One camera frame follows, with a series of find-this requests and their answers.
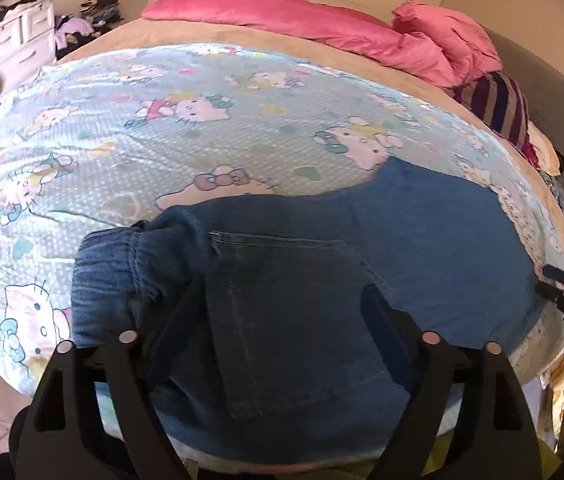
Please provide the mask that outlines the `white drawer chest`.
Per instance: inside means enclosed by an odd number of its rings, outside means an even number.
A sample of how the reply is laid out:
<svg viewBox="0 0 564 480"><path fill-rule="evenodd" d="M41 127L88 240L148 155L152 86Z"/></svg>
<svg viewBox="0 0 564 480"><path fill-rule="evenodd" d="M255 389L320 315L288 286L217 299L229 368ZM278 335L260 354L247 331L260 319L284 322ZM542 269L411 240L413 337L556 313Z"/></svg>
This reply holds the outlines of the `white drawer chest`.
<svg viewBox="0 0 564 480"><path fill-rule="evenodd" d="M0 92L17 87L56 60L53 2L17 6L0 23Z"/></svg>

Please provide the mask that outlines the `pink pillow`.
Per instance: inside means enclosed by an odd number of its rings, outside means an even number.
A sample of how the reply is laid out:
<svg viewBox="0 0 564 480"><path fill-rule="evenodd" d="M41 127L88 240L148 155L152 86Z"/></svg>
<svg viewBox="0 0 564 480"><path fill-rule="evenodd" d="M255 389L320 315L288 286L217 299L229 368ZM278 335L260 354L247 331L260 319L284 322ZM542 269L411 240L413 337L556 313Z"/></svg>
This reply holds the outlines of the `pink pillow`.
<svg viewBox="0 0 564 480"><path fill-rule="evenodd" d="M422 2L393 10L393 30L419 40L423 53L408 55L415 68L405 72L440 88L462 86L502 70L498 51L485 29L468 15Z"/></svg>

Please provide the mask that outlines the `tan bed blanket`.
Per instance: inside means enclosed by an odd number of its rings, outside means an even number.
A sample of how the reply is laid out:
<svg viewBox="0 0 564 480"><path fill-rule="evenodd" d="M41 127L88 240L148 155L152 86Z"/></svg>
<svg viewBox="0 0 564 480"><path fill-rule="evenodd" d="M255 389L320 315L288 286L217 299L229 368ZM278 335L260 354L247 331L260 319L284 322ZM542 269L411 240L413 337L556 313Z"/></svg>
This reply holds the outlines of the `tan bed blanket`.
<svg viewBox="0 0 564 480"><path fill-rule="evenodd" d="M340 51L306 39L250 27L186 21L148 21L139 18L71 52L60 62L68 63L114 50L167 46L167 44L193 44L194 42L237 44L245 48L280 52L303 58L331 67L333 70L342 70L383 86L398 89L457 115L477 128L487 128L472 112L454 101L442 89L427 84L419 78L400 70L384 67L370 58L363 58L355 53Z"/></svg>

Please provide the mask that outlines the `pile of clothes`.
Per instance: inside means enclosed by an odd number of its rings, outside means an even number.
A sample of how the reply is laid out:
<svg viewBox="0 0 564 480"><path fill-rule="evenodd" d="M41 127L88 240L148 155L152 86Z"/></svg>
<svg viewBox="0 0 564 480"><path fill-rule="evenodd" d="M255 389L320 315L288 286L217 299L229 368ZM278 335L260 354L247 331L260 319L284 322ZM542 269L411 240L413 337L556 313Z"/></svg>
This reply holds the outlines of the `pile of clothes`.
<svg viewBox="0 0 564 480"><path fill-rule="evenodd" d="M86 0L77 14L55 16L55 53L68 54L111 32L123 22L120 0Z"/></svg>

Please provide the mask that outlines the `yellow-green sweater torso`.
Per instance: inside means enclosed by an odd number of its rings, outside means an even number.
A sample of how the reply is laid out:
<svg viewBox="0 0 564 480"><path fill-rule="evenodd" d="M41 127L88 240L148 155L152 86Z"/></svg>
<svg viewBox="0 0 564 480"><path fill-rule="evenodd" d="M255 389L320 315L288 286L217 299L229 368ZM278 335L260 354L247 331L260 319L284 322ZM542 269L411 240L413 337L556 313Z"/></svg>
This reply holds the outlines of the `yellow-green sweater torso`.
<svg viewBox="0 0 564 480"><path fill-rule="evenodd" d="M562 460L532 430L478 432L453 429L430 450L414 447L413 434L391 440L378 458L335 467L277 474L278 479L547 479Z"/></svg>

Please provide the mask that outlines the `light blue cartoon cat bedsheet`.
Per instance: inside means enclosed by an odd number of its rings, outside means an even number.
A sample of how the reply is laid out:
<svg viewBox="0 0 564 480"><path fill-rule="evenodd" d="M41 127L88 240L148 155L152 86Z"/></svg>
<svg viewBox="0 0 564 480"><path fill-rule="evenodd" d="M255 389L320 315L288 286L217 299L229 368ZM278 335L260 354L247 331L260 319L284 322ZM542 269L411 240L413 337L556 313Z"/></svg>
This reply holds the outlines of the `light blue cartoon cat bedsheet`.
<svg viewBox="0 0 564 480"><path fill-rule="evenodd" d="M0 96L0 376L35 392L70 335L82 238L171 205L348 188L401 159L494 193L532 262L564 217L510 144L434 88L236 44L114 50Z"/></svg>

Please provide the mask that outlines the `pink duvet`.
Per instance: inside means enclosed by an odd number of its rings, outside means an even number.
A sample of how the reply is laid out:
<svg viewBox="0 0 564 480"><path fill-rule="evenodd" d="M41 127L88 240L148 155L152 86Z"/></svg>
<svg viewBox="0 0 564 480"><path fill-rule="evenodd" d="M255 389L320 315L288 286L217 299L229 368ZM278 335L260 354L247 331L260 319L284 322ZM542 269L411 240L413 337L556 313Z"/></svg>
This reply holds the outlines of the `pink duvet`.
<svg viewBox="0 0 564 480"><path fill-rule="evenodd" d="M145 6L142 18L243 26L306 39L442 88L463 84L470 74L428 32L398 32L370 14L342 6L305 0L157 0Z"/></svg>

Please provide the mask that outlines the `purple striped cloth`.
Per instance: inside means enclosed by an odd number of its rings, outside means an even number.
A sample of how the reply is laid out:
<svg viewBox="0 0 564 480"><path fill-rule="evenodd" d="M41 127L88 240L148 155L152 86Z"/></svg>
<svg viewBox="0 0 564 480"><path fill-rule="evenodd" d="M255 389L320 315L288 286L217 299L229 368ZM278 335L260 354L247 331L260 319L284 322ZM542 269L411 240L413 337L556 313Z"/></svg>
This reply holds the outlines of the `purple striped cloth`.
<svg viewBox="0 0 564 480"><path fill-rule="evenodd" d="M502 72L491 72L446 92L538 167L528 135L528 103L514 79Z"/></svg>

